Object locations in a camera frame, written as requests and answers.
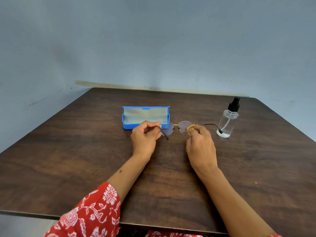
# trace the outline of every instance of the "person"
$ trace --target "person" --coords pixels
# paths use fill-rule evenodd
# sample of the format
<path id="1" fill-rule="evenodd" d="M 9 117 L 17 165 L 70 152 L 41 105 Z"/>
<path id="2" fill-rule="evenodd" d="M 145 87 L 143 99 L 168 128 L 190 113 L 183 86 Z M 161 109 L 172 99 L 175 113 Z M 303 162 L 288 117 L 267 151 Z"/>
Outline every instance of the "person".
<path id="1" fill-rule="evenodd" d="M 159 122 L 144 121 L 133 129 L 132 157 L 107 182 L 85 196 L 64 214 L 44 237 L 114 237 L 119 232 L 120 205 L 140 175 L 160 138 Z M 231 237 L 277 237 L 275 231 L 237 194 L 217 166 L 210 132 L 195 126 L 186 152 L 197 176 L 205 185 Z M 149 231 L 147 237 L 196 236 Z"/>

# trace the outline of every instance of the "floor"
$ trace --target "floor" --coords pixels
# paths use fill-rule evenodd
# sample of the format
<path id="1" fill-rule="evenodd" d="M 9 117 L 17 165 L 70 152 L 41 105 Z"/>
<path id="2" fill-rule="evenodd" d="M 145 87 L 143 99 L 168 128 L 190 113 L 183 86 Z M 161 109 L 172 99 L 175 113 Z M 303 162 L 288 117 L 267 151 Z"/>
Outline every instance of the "floor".
<path id="1" fill-rule="evenodd" d="M 42 237 L 56 220 L 0 215 L 0 236 L 3 237 Z"/>

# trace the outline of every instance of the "round eyeglasses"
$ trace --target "round eyeglasses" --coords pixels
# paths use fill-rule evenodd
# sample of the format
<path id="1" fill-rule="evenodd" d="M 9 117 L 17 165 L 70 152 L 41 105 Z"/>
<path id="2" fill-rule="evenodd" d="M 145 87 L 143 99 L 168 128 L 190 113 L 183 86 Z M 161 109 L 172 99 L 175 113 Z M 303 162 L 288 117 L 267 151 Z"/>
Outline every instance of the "round eyeglasses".
<path id="1" fill-rule="evenodd" d="M 187 128 L 189 126 L 192 125 L 192 123 L 190 121 L 181 121 L 178 125 L 174 125 L 172 124 L 170 121 L 164 121 L 164 122 L 160 122 L 161 128 L 160 128 L 160 134 L 164 135 L 166 137 L 167 140 L 169 140 L 168 135 L 171 135 L 173 130 L 174 130 L 174 126 L 178 127 L 178 131 L 182 134 L 182 135 L 189 135 Z M 221 131 L 221 129 L 213 123 L 210 124 L 203 124 L 203 125 L 215 125 L 218 128 L 218 131 L 222 134 L 223 132 Z"/>

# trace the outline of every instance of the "eyeglass frame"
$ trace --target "eyeglass frame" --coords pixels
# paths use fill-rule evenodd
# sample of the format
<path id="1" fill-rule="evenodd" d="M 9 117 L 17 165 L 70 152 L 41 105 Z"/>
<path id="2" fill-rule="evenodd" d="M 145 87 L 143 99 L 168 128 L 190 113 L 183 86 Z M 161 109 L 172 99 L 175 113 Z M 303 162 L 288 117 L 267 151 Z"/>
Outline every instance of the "eyeglass frame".
<path id="1" fill-rule="evenodd" d="M 168 123 L 171 123 L 171 124 L 172 124 L 172 132 L 170 133 L 170 135 L 173 133 L 173 131 L 174 131 L 174 126 L 175 126 L 175 125 L 178 126 L 178 131 L 180 132 L 180 134 L 185 135 L 185 134 L 183 134 L 183 133 L 180 131 L 179 125 L 181 124 L 181 122 L 189 122 L 191 125 L 193 125 L 190 121 L 180 121 L 179 124 L 173 124 L 173 123 L 170 122 L 170 121 L 163 121 L 163 122 L 160 122 L 160 124 L 161 124 L 161 123 L 164 123 L 164 122 L 168 122 Z M 216 125 L 216 124 L 214 124 L 214 123 L 208 123 L 208 124 L 203 124 L 203 125 L 215 125 L 215 126 L 217 127 L 219 133 L 221 133 L 221 134 L 223 133 L 222 130 L 218 127 L 218 125 Z M 167 140 L 169 140 L 169 136 L 164 133 L 164 131 L 162 130 L 162 128 L 159 127 L 159 129 L 160 129 L 161 132 L 163 133 L 163 136 L 166 137 Z"/>

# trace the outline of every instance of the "person's left arm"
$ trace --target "person's left arm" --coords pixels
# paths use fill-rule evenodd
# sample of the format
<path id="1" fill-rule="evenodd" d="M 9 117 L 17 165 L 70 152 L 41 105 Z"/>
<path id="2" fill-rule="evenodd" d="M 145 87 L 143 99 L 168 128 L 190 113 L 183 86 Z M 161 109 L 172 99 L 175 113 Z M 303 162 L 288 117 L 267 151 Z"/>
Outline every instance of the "person's left arm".
<path id="1" fill-rule="evenodd" d="M 120 205 L 150 160 L 160 135 L 159 122 L 144 121 L 133 129 L 132 157 L 107 182 L 64 214 L 44 237 L 116 236 Z"/>

